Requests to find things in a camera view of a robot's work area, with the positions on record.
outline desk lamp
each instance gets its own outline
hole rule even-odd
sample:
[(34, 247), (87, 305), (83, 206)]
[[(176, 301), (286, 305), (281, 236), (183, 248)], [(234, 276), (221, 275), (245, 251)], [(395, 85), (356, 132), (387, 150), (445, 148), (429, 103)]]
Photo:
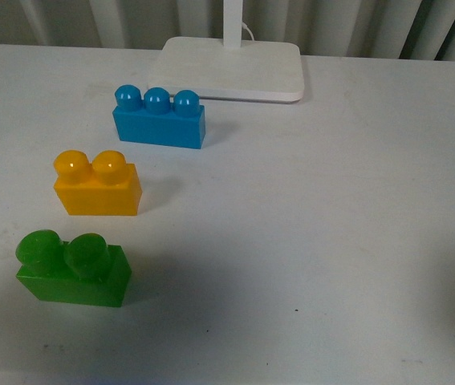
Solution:
[(291, 103), (304, 79), (299, 48), (291, 43), (242, 40), (243, 0), (224, 0), (224, 38), (171, 38), (148, 78), (148, 87), (175, 95)]

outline white curtain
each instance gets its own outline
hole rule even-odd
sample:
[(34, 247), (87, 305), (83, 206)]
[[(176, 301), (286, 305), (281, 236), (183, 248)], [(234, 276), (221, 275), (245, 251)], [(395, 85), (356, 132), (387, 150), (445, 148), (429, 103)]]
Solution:
[[(245, 0), (243, 19), (303, 55), (455, 61), (455, 0)], [(0, 0), (0, 43), (161, 49), (221, 31), (222, 0)]]

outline yellow stud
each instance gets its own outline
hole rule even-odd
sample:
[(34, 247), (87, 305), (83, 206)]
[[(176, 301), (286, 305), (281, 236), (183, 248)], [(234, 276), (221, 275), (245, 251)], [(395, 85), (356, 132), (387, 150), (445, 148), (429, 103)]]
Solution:
[(91, 177), (90, 162), (84, 152), (68, 150), (62, 152), (54, 161), (59, 178), (68, 184), (86, 182)]

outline green toy block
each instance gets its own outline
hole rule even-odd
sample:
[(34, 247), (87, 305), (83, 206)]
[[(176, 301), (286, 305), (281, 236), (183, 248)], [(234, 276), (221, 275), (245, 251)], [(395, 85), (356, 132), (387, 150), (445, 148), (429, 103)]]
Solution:
[(98, 234), (61, 241), (52, 230), (35, 231), (16, 250), (17, 279), (39, 300), (121, 307), (131, 268), (120, 246)]

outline blue stud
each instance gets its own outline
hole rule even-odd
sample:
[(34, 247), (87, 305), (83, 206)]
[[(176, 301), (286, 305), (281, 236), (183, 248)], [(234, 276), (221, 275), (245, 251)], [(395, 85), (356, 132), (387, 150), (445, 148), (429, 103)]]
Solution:
[(191, 118), (201, 113), (201, 106), (198, 103), (198, 95), (190, 90), (183, 90), (173, 97), (173, 110), (176, 115), (183, 118)]
[(145, 92), (145, 108), (154, 115), (170, 111), (170, 94), (163, 88), (154, 87)]
[(143, 107), (141, 92), (131, 84), (121, 86), (115, 92), (116, 104), (124, 111), (137, 111)]

